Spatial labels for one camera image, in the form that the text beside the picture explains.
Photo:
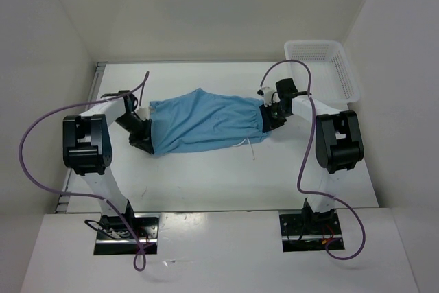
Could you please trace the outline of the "white shorts drawstring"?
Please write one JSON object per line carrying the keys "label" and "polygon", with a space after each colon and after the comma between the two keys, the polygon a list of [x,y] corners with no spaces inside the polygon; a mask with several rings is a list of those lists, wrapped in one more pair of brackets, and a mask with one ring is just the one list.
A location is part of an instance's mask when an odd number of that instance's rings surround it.
{"label": "white shorts drawstring", "polygon": [[238,147],[241,147],[241,146],[244,146],[244,145],[247,145],[249,147],[250,152],[251,152],[251,156],[252,156],[252,160],[255,161],[256,160],[256,156],[255,156],[255,153],[254,153],[254,148],[253,148],[252,143],[251,143],[249,138],[243,139],[241,142],[239,142],[238,144],[234,145],[233,147],[234,148],[238,148]]}

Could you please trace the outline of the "light blue mesh shorts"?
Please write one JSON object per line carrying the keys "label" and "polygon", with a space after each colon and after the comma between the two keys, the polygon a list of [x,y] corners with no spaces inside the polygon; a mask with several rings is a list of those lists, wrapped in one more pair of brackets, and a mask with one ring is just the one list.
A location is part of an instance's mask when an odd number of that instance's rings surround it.
{"label": "light blue mesh shorts", "polygon": [[154,155],[206,152],[240,143],[260,143],[263,131],[261,100],[218,95],[196,89],[186,95],[151,101]]}

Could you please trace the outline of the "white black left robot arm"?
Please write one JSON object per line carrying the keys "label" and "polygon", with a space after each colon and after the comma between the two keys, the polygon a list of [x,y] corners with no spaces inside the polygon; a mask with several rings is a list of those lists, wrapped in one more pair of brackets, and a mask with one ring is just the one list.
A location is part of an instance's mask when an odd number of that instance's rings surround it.
{"label": "white black left robot arm", "polygon": [[138,222],[110,168],[113,152],[109,126],[118,124],[128,133],[132,147],[153,154],[152,121],[137,115],[139,101],[127,90],[104,94],[101,101],[79,115],[63,119],[63,161],[99,196],[104,229],[127,238],[134,235]]}

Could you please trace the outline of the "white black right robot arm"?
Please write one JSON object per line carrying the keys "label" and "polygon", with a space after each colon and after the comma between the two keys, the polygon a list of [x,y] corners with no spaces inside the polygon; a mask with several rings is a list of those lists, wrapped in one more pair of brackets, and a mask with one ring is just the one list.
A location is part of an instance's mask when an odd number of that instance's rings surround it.
{"label": "white black right robot arm", "polygon": [[[308,233],[317,233],[330,224],[335,214],[336,196],[328,188],[331,181],[353,169],[364,157],[357,115],[351,110],[341,111],[314,100],[307,91],[298,91],[291,78],[278,81],[274,89],[261,87],[257,94],[263,98],[259,109],[264,132],[280,128],[292,115],[311,124],[297,188],[307,196],[301,210],[301,226]],[[302,185],[305,166],[312,156],[325,170],[324,180],[318,188]]]}

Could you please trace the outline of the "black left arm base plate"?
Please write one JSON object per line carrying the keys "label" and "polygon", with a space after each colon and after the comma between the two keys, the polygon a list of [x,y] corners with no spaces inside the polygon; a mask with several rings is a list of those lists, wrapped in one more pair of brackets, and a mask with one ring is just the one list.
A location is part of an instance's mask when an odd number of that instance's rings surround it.
{"label": "black left arm base plate", "polygon": [[[157,254],[160,217],[159,213],[135,213],[132,219],[132,230],[146,255]],[[140,254],[135,238],[119,218],[114,226],[104,216],[99,220],[86,219],[84,223],[96,232],[94,255]]]}

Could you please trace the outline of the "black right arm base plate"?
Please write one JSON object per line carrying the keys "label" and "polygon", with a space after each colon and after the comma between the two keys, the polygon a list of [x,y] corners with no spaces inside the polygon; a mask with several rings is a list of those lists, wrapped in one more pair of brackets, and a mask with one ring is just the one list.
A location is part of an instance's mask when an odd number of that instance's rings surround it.
{"label": "black right arm base plate", "polygon": [[278,215],[284,253],[344,250],[342,230],[337,213],[330,220],[305,224],[300,211],[280,212]]}

